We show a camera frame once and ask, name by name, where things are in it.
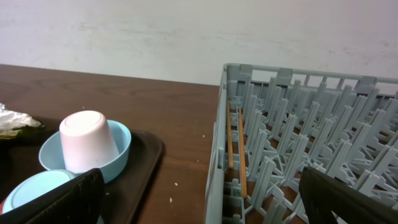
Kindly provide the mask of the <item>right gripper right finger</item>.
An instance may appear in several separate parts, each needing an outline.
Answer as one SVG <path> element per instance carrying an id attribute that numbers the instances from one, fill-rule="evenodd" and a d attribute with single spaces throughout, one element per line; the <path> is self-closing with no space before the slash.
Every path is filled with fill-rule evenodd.
<path id="1" fill-rule="evenodd" d="M 299 192 L 310 223 L 397 224 L 397 211 L 312 168 L 305 167 Z"/>

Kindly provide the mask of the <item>white pink cup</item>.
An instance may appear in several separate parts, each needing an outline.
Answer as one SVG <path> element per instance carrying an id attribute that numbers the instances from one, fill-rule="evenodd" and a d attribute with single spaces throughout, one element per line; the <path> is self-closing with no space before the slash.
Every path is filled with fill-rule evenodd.
<path id="1" fill-rule="evenodd" d="M 107 119 L 98 111 L 73 113 L 59 130 L 65 167 L 73 173 L 99 168 L 119 156 Z"/>

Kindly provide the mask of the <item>white napkin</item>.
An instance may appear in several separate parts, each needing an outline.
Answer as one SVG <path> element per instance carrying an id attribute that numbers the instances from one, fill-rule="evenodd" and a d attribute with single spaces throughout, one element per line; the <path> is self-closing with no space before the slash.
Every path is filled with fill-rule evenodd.
<path id="1" fill-rule="evenodd" d="M 10 131 L 26 126 L 37 128 L 41 125 L 41 122 L 35 120 L 32 116 L 26 113 L 8 110 L 6 106 L 1 103 L 1 131 Z"/>

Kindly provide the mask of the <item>green yellow foil wrapper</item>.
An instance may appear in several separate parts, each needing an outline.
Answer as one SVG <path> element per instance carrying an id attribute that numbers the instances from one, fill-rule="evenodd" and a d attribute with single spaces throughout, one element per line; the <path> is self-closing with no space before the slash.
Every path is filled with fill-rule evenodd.
<path id="1" fill-rule="evenodd" d="M 40 136 L 45 131 L 45 126 L 24 126 L 17 129 L 1 131 L 2 141 L 11 141 L 15 139 L 34 139 Z"/>

